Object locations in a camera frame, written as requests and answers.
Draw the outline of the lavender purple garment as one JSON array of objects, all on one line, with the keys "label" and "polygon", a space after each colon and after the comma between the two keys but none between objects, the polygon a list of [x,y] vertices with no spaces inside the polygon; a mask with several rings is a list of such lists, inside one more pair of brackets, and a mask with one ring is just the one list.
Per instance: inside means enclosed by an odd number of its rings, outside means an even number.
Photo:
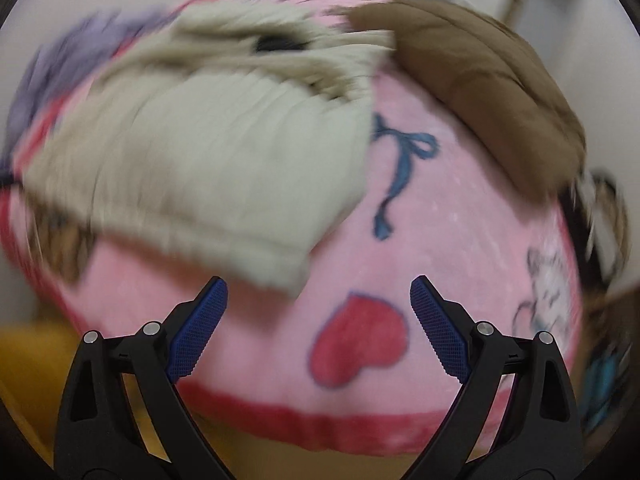
[{"label": "lavender purple garment", "polygon": [[14,148],[43,107],[73,91],[123,44],[167,25],[174,16],[164,9],[132,15],[96,12],[41,46],[27,65],[9,108],[1,169],[10,168]]}]

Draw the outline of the brown puffer jacket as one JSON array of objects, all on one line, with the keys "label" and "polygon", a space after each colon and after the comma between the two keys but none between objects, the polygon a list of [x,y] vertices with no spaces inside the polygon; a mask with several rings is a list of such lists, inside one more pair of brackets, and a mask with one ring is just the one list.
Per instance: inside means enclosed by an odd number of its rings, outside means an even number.
[{"label": "brown puffer jacket", "polygon": [[433,0],[349,11],[358,32],[388,30],[396,63],[474,133],[525,198],[542,204],[584,168],[586,135],[544,63],[490,16]]}]

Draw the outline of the pink cartoon print blanket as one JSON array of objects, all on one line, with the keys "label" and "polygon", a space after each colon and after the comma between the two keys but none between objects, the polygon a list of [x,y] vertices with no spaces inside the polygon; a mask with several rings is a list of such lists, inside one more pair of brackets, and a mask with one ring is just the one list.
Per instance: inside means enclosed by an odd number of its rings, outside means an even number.
[{"label": "pink cartoon print blanket", "polygon": [[[228,309],[195,370],[178,383],[186,403],[258,437],[356,455],[420,451],[458,391],[412,312],[409,288],[419,275],[500,332],[552,333],[574,360],[579,280],[559,194],[536,204],[518,192],[465,123],[396,63],[392,32],[393,51],[373,83],[366,190],[314,246],[296,296],[96,231],[30,196],[28,164],[96,77],[185,8],[209,1],[218,0],[16,0],[3,14],[6,118],[36,51],[83,18],[175,14],[43,107],[12,153],[9,170],[20,184],[1,196],[2,248],[70,324],[129,334],[220,275]],[[300,6],[322,25],[358,32],[350,10],[392,0],[241,1]]]}]

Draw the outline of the cream quilted jacket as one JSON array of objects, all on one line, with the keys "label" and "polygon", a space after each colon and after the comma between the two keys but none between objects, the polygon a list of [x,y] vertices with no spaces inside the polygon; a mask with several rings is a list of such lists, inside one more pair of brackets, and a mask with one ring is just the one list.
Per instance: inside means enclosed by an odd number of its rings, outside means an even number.
[{"label": "cream quilted jacket", "polygon": [[296,296],[366,190],[393,47],[292,4],[188,6],[96,77],[24,188],[96,231]]}]

